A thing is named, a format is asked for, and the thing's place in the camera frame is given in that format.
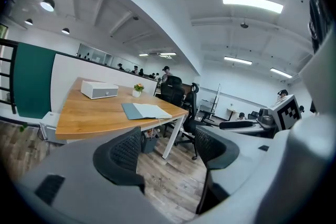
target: white ceiling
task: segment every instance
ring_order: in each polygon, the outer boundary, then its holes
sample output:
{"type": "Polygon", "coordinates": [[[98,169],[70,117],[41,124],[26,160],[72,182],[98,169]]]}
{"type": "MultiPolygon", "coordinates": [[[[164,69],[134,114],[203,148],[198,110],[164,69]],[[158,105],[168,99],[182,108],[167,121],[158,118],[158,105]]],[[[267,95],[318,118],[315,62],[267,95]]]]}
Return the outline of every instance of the white ceiling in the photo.
{"type": "MultiPolygon", "coordinates": [[[[44,11],[39,6],[40,1],[14,0],[7,16],[19,23],[32,18],[34,27],[41,29],[48,28],[45,24],[39,25],[41,16],[70,20],[112,36],[136,54],[177,51],[175,44],[158,35],[141,18],[134,20],[137,15],[117,0],[54,0],[55,13],[44,11]]],[[[309,0],[269,0],[284,6],[281,14],[253,7],[223,5],[222,0],[183,1],[206,61],[231,65],[224,62],[224,56],[247,59],[253,61],[253,65],[242,68],[283,79],[271,74],[269,69],[274,67],[296,75],[313,54],[307,27],[309,0]],[[240,27],[244,20],[249,25],[247,29],[240,27]]]]}

